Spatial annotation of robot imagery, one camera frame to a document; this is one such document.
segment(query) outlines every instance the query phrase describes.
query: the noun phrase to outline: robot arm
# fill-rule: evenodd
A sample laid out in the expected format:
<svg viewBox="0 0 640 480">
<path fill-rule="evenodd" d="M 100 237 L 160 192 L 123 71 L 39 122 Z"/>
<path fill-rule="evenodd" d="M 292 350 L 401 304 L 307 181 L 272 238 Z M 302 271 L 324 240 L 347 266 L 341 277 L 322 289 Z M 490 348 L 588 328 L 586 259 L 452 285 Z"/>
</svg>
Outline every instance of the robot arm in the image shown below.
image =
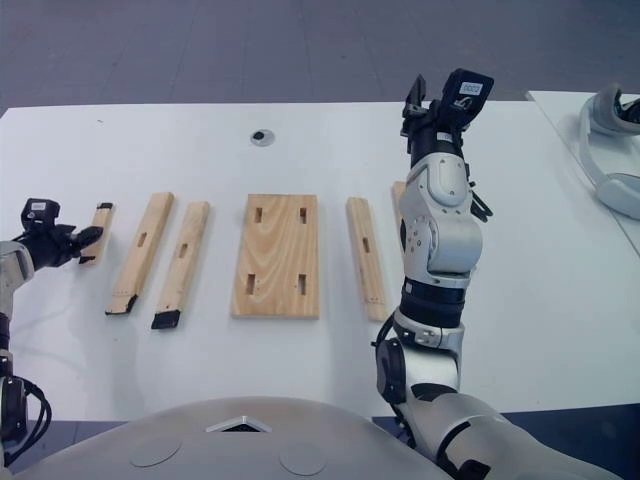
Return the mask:
<svg viewBox="0 0 640 480">
<path fill-rule="evenodd" d="M 422 107 L 418 77 L 407 97 L 402 135 L 411 170 L 400 199 L 405 280 L 400 305 L 376 347 L 378 391 L 409 435 L 410 446 L 456 479 L 612 479 L 556 452 L 482 401 L 458 393 L 471 271 L 491 210 L 472 191 L 462 132 L 482 109 L 491 78 L 465 70 L 449 77 L 442 100 Z M 385 340 L 393 328 L 397 337 Z"/>
<path fill-rule="evenodd" d="M 0 465 L 3 461 L 6 466 L 10 465 L 35 444 L 51 420 L 51 407 L 42 390 L 13 374 L 13 356 L 9 351 L 13 294 L 31 280 L 37 270 L 64 265 L 80 256 L 82 249 L 102 235 L 100 227 L 89 227 L 74 234 L 74 226 L 55 225 L 59 212 L 60 205 L 56 202 L 29 199 L 21 215 L 24 233 L 12 241 L 0 242 L 0 440 L 3 449 L 18 447 L 11 453 L 5 452 Z M 40 400 L 42 410 L 30 436 L 24 440 L 28 395 Z"/>
</svg>

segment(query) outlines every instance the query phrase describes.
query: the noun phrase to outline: floor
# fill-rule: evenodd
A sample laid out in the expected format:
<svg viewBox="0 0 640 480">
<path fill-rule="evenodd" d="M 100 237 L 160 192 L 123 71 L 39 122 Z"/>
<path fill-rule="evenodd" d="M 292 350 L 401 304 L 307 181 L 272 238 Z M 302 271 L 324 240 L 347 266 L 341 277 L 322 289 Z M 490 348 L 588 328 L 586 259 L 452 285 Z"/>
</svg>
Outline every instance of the floor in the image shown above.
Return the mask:
<svg viewBox="0 0 640 480">
<path fill-rule="evenodd" d="M 494 100 L 613 80 L 639 92 L 638 19 L 637 0 L 0 0 L 0 115 L 36 105 L 399 101 L 418 73 L 437 95 L 457 67 L 493 76 Z M 561 451 L 640 475 L 637 405 L 510 419 Z M 114 425 L 54 422 L 13 470 Z"/>
</svg>

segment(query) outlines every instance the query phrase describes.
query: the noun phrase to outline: white desk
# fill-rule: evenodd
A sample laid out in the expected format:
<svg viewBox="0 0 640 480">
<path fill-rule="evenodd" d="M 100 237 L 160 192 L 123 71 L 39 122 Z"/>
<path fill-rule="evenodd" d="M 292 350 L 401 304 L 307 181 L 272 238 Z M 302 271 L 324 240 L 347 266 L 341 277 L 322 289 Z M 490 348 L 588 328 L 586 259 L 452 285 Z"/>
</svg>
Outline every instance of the white desk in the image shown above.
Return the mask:
<svg viewBox="0 0 640 480">
<path fill-rule="evenodd" d="M 388 303 L 403 278 L 391 185 L 408 171 L 400 104 L 122 105 L 9 110 L 0 120 L 0 237 L 20 233 L 29 196 L 88 225 L 116 204 L 96 268 L 44 269 L 16 295 L 17 374 L 58 420 L 127 420 L 185 402 L 284 395 L 365 416 L 391 411 L 375 389 L 349 243 L 348 196 L 369 199 Z M 256 129 L 277 139 L 249 142 Z M 490 102 L 465 137 L 478 191 L 495 211 L 468 292 L 463 389 L 501 411 L 640 398 L 640 261 L 594 209 L 570 152 L 532 102 Z M 176 203 L 134 311 L 103 314 L 151 192 Z M 248 193 L 318 195 L 321 316 L 229 316 Z M 178 329 L 151 331 L 189 201 L 214 206 Z"/>
<path fill-rule="evenodd" d="M 579 148 L 578 119 L 580 109 L 593 95 L 594 93 L 584 92 L 528 92 L 528 97 L 540 107 L 576 159 Z M 623 95 L 622 102 L 632 101 L 637 97 L 638 95 Z M 622 143 L 619 139 L 611 141 L 601 139 L 601 143 L 597 143 L 595 139 L 591 141 L 594 158 L 598 161 L 598 165 L 605 169 L 605 172 L 640 174 L 640 138 L 626 139 L 625 141 L 635 146 L 634 150 L 637 155 L 629 156 L 627 149 L 621 147 Z M 586 174 L 579 166 L 575 170 L 585 188 L 592 192 L 594 208 L 606 209 L 607 207 L 596 198 L 595 189 Z M 613 210 L 611 210 L 611 214 L 615 216 L 620 228 L 640 256 L 640 221 Z"/>
</svg>

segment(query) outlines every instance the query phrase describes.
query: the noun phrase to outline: vr headset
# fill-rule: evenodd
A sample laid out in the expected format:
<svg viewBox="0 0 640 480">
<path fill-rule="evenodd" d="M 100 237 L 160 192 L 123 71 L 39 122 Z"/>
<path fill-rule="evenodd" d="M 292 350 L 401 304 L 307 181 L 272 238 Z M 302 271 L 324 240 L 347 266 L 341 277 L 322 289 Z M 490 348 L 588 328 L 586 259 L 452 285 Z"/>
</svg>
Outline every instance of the vr headset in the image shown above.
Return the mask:
<svg viewBox="0 0 640 480">
<path fill-rule="evenodd" d="M 578 159 L 602 203 L 617 212 L 640 220 L 640 176 L 605 173 L 593 159 L 589 145 L 590 137 L 598 134 L 609 137 L 640 135 L 640 98 L 621 105 L 621 95 L 620 86 L 614 83 L 584 104 L 580 112 Z"/>
</svg>

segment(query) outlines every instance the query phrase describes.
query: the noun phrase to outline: pine wood piece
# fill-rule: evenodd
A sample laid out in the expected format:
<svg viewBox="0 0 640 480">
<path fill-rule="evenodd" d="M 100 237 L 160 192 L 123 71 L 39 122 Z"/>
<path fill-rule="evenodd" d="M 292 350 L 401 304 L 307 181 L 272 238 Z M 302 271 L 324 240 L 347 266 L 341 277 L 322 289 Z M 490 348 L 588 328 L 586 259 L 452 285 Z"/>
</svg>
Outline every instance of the pine wood piece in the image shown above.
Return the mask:
<svg viewBox="0 0 640 480">
<path fill-rule="evenodd" d="M 398 224 L 398 238 L 400 239 L 400 225 L 402 224 L 402 214 L 400 213 L 400 197 L 404 193 L 405 182 L 393 182 L 393 208 L 396 213 L 396 223 Z M 402 239 L 400 239 L 400 249 L 402 250 Z"/>
<path fill-rule="evenodd" d="M 208 215 L 207 202 L 193 202 L 187 206 L 178 243 L 151 324 L 154 330 L 175 328 L 178 325 L 198 261 L 198 251 Z"/>
<path fill-rule="evenodd" d="M 113 287 L 111 304 L 107 314 L 129 313 L 138 296 L 142 293 L 144 282 L 151 268 L 153 256 L 158 248 L 162 231 L 173 204 L 173 194 L 154 193 L 149 199 L 138 231 Z"/>
<path fill-rule="evenodd" d="M 369 202 L 365 198 L 351 197 L 347 200 L 347 213 L 367 316 L 371 320 L 384 321 L 388 316 L 387 305 Z"/>
<path fill-rule="evenodd" d="M 102 227 L 102 235 L 98 241 L 80 252 L 80 265 L 96 265 L 100 262 L 102 251 L 109 238 L 111 219 L 113 218 L 113 203 L 100 203 L 93 215 L 92 227 Z"/>
<path fill-rule="evenodd" d="M 315 195 L 249 195 L 231 314 L 318 317 Z"/>
</svg>

